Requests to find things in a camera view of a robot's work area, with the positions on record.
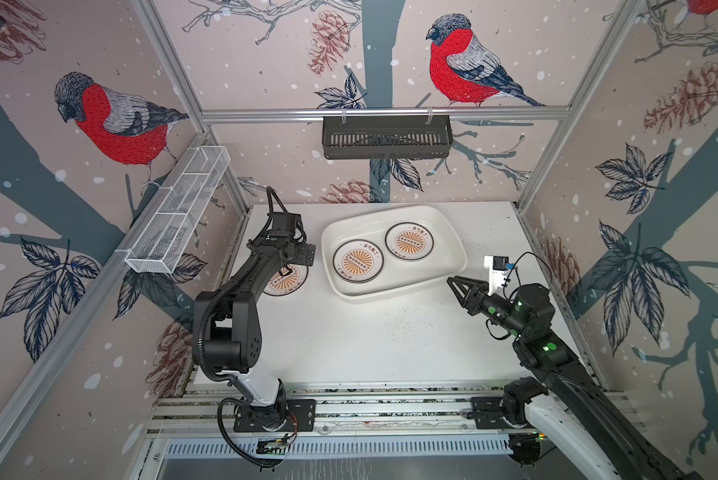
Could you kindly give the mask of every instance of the pine cone illustration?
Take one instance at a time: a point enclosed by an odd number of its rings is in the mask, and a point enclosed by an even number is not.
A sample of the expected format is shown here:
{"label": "pine cone illustration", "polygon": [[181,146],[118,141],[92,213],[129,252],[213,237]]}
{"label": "pine cone illustration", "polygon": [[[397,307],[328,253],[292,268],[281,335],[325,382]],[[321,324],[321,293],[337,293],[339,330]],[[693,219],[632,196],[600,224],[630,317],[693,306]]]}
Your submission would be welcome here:
{"label": "pine cone illustration", "polygon": [[549,261],[551,274],[556,277],[562,287],[562,292],[568,301],[575,304],[578,302],[578,283],[580,282],[580,268],[575,255],[571,254],[566,246],[562,246],[562,239],[556,237],[556,241],[545,239],[542,244],[546,259]]}
{"label": "pine cone illustration", "polygon": [[156,395],[152,409],[156,409],[160,399],[180,394],[183,371],[191,361],[191,338],[191,332],[176,322],[170,323],[159,337],[158,358],[154,359],[156,368],[145,379],[151,384],[148,393]]}
{"label": "pine cone illustration", "polygon": [[20,63],[34,48],[46,50],[38,20],[47,17],[27,0],[0,0],[0,62]]}
{"label": "pine cone illustration", "polygon": [[335,68],[348,51],[348,24],[337,12],[319,13],[319,19],[311,24],[311,51],[308,68],[318,77],[326,70]]}
{"label": "pine cone illustration", "polygon": [[326,197],[319,197],[323,204],[377,204],[383,201],[377,190],[359,180],[349,180],[338,186],[331,184],[325,194]]}
{"label": "pine cone illustration", "polygon": [[696,124],[718,102],[718,63],[706,62],[683,76],[677,86],[647,110],[644,130],[657,128],[662,134],[676,126]]}

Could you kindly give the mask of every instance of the white table surface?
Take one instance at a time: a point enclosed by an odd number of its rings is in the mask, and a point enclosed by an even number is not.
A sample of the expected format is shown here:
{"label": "white table surface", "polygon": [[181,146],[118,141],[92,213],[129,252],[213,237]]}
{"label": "white table surface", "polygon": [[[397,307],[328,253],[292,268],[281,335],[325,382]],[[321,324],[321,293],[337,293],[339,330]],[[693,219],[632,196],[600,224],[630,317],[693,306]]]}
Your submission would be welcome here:
{"label": "white table surface", "polygon": [[[505,255],[516,260],[531,250],[509,202],[447,202],[438,208],[454,226],[468,256],[460,273],[487,278],[484,255]],[[261,295],[258,316],[263,346],[258,362],[286,383],[314,388],[355,386],[471,386],[501,385],[504,380],[529,376],[519,365],[510,337],[489,336],[486,317],[469,316],[446,282],[426,290],[364,304],[341,300],[327,282],[321,259],[321,232],[332,222],[405,204],[296,204],[308,242],[316,244],[314,265],[305,284],[287,296]],[[255,205],[233,271],[247,260],[244,246],[263,227],[268,205]],[[524,283],[546,280],[534,256],[519,264]],[[517,285],[515,276],[507,293]],[[556,301],[551,326],[576,353]],[[493,327],[496,336],[505,331]],[[201,371],[195,383],[210,382]]]}

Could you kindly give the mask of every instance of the bird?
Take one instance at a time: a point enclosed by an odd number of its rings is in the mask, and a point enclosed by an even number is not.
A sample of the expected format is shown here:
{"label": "bird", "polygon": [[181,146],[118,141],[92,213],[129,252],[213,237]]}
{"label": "bird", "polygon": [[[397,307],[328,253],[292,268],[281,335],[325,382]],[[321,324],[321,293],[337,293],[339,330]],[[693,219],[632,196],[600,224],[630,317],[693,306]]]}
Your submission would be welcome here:
{"label": "bird", "polygon": [[674,19],[674,23],[676,24],[674,30],[679,29],[682,22],[684,22],[687,16],[691,13],[703,15],[703,24],[705,26],[703,27],[701,32],[709,29],[714,29],[714,25],[709,25],[707,17],[710,13],[714,13],[718,10],[718,0],[666,0],[665,2],[659,3],[658,5],[652,7],[652,9],[659,10],[666,5],[669,5],[674,2],[680,2],[685,5],[684,7],[682,7],[682,10],[680,10],[680,13]]}
{"label": "bird", "polygon": [[455,102],[480,106],[488,98],[499,97],[543,106],[524,94],[497,55],[479,43],[466,15],[450,13],[437,18],[426,39],[431,40],[431,81],[450,99],[448,107]]}
{"label": "bird", "polygon": [[167,149],[170,130],[189,116],[173,108],[160,107],[140,95],[120,94],[88,75],[66,74],[55,87],[58,112],[66,123],[73,119],[90,140],[111,160],[125,165],[147,165],[148,180],[141,185],[157,185],[151,180],[151,162]]}

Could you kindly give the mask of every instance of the sunburst pattern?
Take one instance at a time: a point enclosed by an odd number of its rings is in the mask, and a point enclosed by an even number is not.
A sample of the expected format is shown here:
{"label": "sunburst pattern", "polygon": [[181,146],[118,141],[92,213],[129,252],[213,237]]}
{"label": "sunburst pattern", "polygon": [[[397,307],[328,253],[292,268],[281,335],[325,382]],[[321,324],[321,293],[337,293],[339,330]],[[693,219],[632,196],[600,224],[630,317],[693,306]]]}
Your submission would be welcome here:
{"label": "sunburst pattern", "polygon": [[372,255],[364,250],[352,250],[343,257],[343,268],[352,275],[366,274],[372,269]]}
{"label": "sunburst pattern", "polygon": [[300,277],[301,274],[297,268],[293,268],[292,273],[287,276],[282,276],[281,272],[277,272],[268,282],[268,286],[277,292],[283,292],[294,286]]}
{"label": "sunburst pattern", "polygon": [[407,230],[397,235],[397,248],[405,254],[417,254],[426,246],[426,239],[418,232]]}

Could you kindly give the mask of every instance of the white tray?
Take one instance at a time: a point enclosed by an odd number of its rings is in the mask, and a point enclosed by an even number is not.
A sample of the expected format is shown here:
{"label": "white tray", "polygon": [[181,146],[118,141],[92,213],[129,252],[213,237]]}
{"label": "white tray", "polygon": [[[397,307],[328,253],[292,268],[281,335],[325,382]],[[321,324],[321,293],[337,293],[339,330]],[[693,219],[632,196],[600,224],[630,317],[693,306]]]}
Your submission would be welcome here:
{"label": "white tray", "polygon": [[[396,224],[412,222],[431,232],[433,249],[423,259],[396,258],[386,247],[386,232]],[[352,283],[335,271],[332,257],[349,240],[369,240],[383,252],[383,270],[373,280]],[[407,206],[339,220],[321,235],[321,255],[327,279],[335,293],[347,302],[369,302],[398,296],[444,282],[448,276],[465,270],[466,250],[446,216],[427,205]]]}

